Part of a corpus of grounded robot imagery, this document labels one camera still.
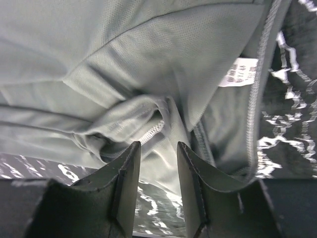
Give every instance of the clothing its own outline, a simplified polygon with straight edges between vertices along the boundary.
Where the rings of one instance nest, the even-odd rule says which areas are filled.
[[[202,125],[216,165],[250,179],[289,2],[0,2],[0,151],[97,169],[140,140],[140,180],[180,194],[176,144],[201,154]],[[256,82],[219,88],[240,56],[260,57]]]

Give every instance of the white label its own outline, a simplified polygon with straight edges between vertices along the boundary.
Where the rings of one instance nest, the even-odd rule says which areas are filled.
[[[237,58],[219,87],[240,87],[254,83],[258,59]]]

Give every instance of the care label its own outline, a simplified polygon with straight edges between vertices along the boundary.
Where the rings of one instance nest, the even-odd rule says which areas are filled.
[[[240,87],[254,83],[258,59],[237,58],[219,87]]]

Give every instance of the gray fabric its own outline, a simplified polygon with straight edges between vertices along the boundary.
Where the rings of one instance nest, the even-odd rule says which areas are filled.
[[[0,152],[100,168],[164,121],[140,179],[180,194],[176,144],[263,16],[246,2],[0,1]]]

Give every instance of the black and white marble pattern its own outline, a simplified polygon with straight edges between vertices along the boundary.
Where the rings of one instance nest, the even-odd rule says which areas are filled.
[[[264,92],[259,178],[317,178],[317,0],[293,0]],[[55,178],[72,184],[92,169],[0,155],[0,177]],[[134,230],[185,237],[180,197],[140,183]]]

